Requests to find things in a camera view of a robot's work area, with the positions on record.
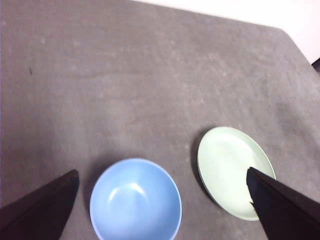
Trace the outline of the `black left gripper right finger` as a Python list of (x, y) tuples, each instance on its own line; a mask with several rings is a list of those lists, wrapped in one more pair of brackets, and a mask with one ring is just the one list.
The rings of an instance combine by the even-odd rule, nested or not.
[(247, 170), (246, 184), (269, 240), (318, 240), (320, 203), (256, 168)]

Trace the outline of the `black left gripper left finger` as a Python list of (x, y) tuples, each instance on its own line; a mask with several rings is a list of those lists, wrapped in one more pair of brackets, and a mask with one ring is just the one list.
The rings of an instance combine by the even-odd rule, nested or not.
[(58, 240), (79, 189), (75, 169), (0, 209), (2, 240)]

